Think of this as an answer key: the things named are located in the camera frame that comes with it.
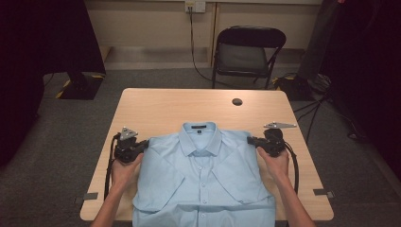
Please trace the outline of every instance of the black curtain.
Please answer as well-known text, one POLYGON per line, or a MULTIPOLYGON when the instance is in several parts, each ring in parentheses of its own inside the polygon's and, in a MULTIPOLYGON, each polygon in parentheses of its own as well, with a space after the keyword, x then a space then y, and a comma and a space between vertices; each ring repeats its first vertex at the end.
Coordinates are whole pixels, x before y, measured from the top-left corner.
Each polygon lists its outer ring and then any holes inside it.
POLYGON ((346 1, 322 71, 401 179, 401 2, 346 1))
POLYGON ((322 1, 308 47, 298 69, 298 77, 313 80, 321 73, 324 54, 341 7, 342 4, 337 0, 322 1))
POLYGON ((44 92, 43 75, 106 74, 82 0, 0 3, 0 166, 19 148, 44 92))

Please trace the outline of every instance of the black cable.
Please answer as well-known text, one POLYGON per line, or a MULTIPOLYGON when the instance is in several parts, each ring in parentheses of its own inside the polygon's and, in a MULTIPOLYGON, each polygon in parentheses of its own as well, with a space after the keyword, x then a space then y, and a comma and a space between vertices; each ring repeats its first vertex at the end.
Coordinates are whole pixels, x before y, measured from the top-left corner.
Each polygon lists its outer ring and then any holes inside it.
POLYGON ((320 105, 320 103, 318 103, 316 106, 314 106, 314 107, 313 107, 312 109, 310 109, 308 112, 306 112, 306 113, 302 114, 301 116, 299 116, 299 117, 297 118, 297 121, 300 121, 304 116, 306 116, 306 115, 312 113, 314 110, 316 110, 316 109, 318 108, 319 105, 320 105))
POLYGON ((109 155, 109 163, 107 164, 107 171, 106 171, 106 182, 104 183, 104 200, 109 195, 109 187, 110 187, 110 175, 112 173, 112 165, 115 161, 113 158, 113 148, 114 148, 114 141, 120 137, 121 133, 119 132, 117 135, 113 137, 112 144, 110 145, 110 155, 109 155))
POLYGON ((53 79, 53 77, 54 77, 54 73, 51 75, 51 78, 47 81, 47 83, 44 85, 44 87, 46 87, 47 84, 49 84, 49 82, 53 79))
POLYGON ((293 112, 294 112, 294 113, 297 113, 297 112, 299 112, 299 111, 301 111, 301 110, 303 110, 303 109, 306 109, 306 108, 310 107, 311 105, 314 105, 314 104, 316 104, 316 103, 318 103, 318 102, 319 102, 319 101, 314 101, 314 102, 309 103, 309 104, 307 104, 306 106, 301 107, 301 108, 299 108, 299 109, 297 109, 297 110, 295 110, 295 111, 293 111, 293 112))
POLYGON ((307 135, 306 135, 306 144, 307 144, 308 141, 309 141, 309 134, 310 134, 310 131, 312 130, 312 125, 313 125, 313 122, 315 121, 316 113, 318 112, 319 107, 321 107, 321 105, 322 105, 322 103, 319 103, 319 104, 316 106, 316 108, 315 108, 315 113, 313 114, 312 119, 310 120, 309 129, 307 130, 307 135))
POLYGON ((192 63, 194 64, 195 70, 198 72, 198 74, 203 77, 204 79, 207 79, 209 81, 212 81, 211 79, 207 78, 204 76, 199 70, 197 65, 195 64, 195 43, 194 43, 194 28, 193 28, 193 23, 192 23, 192 8, 188 8, 189 11, 189 21, 191 23, 191 53, 192 53, 192 63))
POLYGON ((291 145, 285 142, 286 149, 291 154, 292 163, 294 164, 294 191, 298 195, 299 183, 300 183, 300 171, 298 166, 297 155, 295 154, 294 150, 292 149, 291 145))
POLYGON ((324 108, 326 108, 328 111, 331 111, 332 113, 334 113, 334 114, 336 114, 336 115, 338 115, 338 116, 344 118, 345 120, 347 120, 347 121, 351 124, 352 128, 354 129, 354 132, 358 135, 359 138, 361 138, 361 139, 367 139, 367 136, 363 135, 363 133, 360 133, 360 132, 358 131, 357 127, 354 125, 354 122, 353 122, 350 118, 346 117, 345 115, 343 115, 343 114, 341 114, 341 113, 337 113, 336 111, 330 110, 328 107, 325 107, 322 103, 321 103, 321 105, 322 105, 324 108))

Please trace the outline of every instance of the wooden table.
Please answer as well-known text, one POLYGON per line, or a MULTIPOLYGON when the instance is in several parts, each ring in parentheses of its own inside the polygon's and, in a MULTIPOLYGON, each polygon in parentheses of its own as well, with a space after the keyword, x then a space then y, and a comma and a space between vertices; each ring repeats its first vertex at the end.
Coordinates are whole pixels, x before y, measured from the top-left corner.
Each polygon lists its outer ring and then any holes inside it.
MULTIPOLYGON (((263 126, 272 121, 296 123, 287 96, 279 91, 208 90, 208 89, 126 89, 124 90, 110 126, 103 150, 96 166, 88 193, 98 193, 96 200, 84 202, 80 216, 93 220, 103 203, 106 168, 113 136, 123 127, 138 131, 138 141, 152 136, 178 132, 184 122, 213 121, 223 130, 249 131, 263 137, 263 126), (234 98, 243 101, 241 106, 232 103, 234 98)), ((307 150, 299 128, 283 129, 284 139, 297 154, 300 170, 299 198, 314 220, 330 220, 333 210, 326 196, 315 196, 313 189, 323 188, 319 175, 307 150)), ((263 160, 258 156, 262 180, 275 196, 276 219, 286 219, 279 192, 263 160)), ((135 179, 139 167, 135 170, 135 179)), ((293 164, 289 177, 293 181, 293 164)), ((116 215, 117 220, 132 219, 132 199, 136 184, 126 191, 116 215)))

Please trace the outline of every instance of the shirt collar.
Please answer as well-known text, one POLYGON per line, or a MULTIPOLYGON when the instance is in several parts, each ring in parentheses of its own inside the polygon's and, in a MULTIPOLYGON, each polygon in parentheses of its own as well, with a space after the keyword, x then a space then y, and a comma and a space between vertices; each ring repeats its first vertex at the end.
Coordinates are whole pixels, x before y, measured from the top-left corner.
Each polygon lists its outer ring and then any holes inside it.
POLYGON ((196 151, 196 147, 192 142, 191 138, 187 134, 188 131, 196 130, 192 129, 192 127, 206 127, 206 129, 215 130, 212 139, 209 141, 209 144, 206 146, 206 150, 217 156, 220 150, 221 145, 221 132, 218 129, 218 126, 214 122, 200 122, 200 123, 183 123, 182 129, 179 132, 179 139, 182 145, 183 154, 185 156, 190 155, 192 152, 196 151))

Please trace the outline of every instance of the chair backrest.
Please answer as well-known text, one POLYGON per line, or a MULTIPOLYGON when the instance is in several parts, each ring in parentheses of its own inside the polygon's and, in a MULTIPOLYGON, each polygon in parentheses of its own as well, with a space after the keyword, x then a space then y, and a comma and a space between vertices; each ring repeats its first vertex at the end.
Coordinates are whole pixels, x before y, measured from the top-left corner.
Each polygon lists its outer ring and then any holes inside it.
POLYGON ((262 26, 231 26, 218 34, 220 44, 281 49, 286 35, 279 29, 262 26))

